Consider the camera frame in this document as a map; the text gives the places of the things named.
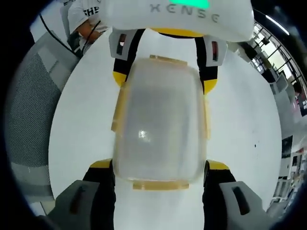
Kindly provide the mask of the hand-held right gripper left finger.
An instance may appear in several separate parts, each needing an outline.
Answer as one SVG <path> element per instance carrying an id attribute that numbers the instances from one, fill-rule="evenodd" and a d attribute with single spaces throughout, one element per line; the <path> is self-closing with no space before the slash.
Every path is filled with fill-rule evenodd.
<path id="1" fill-rule="evenodd" d="M 113 230 L 115 202 L 112 160 L 96 161 L 57 196 L 54 223 L 60 230 Z"/>

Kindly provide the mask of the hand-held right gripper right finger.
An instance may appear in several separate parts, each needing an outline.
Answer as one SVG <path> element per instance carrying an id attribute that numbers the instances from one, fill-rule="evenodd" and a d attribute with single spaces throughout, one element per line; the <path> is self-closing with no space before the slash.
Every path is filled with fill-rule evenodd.
<path id="1" fill-rule="evenodd" d="M 236 181 L 228 166 L 207 160 L 204 168 L 205 230 L 265 230 L 262 199 L 244 182 Z"/>

